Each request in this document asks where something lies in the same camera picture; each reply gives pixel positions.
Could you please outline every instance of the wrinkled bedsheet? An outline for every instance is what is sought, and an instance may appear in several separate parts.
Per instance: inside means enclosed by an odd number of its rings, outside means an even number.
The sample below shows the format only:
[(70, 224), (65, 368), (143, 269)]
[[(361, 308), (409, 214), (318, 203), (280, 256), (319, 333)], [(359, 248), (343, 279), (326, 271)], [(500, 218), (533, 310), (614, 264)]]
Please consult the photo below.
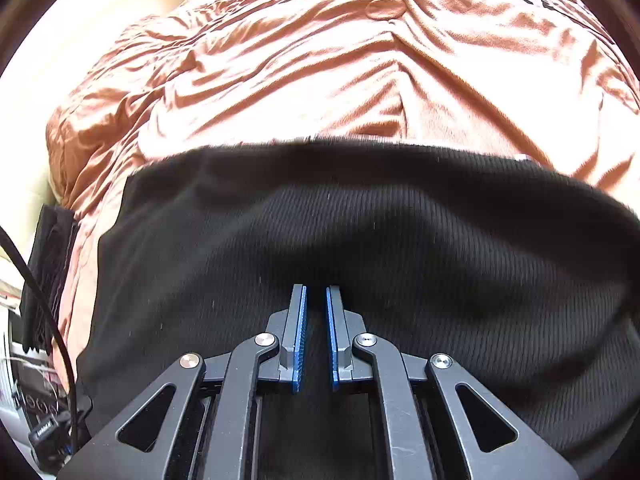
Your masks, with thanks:
[(640, 210), (638, 80), (579, 0), (545, 1), (186, 0), (124, 30), (47, 125), (54, 190), (79, 220), (60, 306), (72, 361), (127, 177), (199, 146), (524, 154)]

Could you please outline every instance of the blue gripper pad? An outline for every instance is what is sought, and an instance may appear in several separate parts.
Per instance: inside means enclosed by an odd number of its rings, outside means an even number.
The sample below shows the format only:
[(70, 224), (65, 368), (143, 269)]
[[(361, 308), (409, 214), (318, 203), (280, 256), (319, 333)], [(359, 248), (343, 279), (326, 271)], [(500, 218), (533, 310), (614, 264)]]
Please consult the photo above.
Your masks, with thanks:
[(302, 382), (303, 365), (305, 361), (305, 337), (306, 337), (306, 286), (302, 287), (300, 294), (300, 309), (298, 310), (298, 323), (296, 324), (296, 338), (293, 343), (293, 373), (291, 378), (293, 393), (300, 391)]
[(331, 384), (334, 392), (338, 391), (338, 340), (335, 335), (334, 306), (331, 302), (331, 289), (326, 288), (326, 325), (329, 337), (329, 352), (331, 360)]

